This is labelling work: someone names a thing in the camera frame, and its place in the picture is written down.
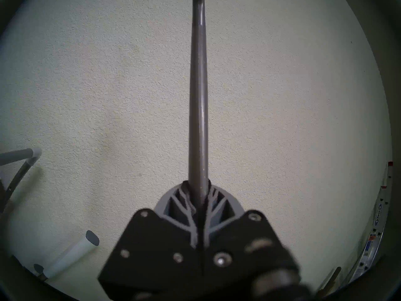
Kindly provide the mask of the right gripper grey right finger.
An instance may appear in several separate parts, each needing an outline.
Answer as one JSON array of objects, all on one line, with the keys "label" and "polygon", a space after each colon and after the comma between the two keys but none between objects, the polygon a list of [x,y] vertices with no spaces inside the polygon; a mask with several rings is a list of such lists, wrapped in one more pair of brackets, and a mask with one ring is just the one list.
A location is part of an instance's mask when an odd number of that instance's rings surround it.
[{"label": "right gripper grey right finger", "polygon": [[299,267],[267,218],[202,179],[203,301],[311,301]]}]

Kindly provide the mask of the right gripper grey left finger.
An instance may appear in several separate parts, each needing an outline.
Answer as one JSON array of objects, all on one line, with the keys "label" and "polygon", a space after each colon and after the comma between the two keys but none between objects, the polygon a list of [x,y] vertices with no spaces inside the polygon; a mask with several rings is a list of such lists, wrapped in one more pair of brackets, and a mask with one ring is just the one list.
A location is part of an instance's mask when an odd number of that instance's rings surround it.
[{"label": "right gripper grey left finger", "polygon": [[156,294],[199,278],[194,213],[187,181],[165,193],[153,210],[138,210],[98,276],[107,296],[130,301],[138,293]]}]

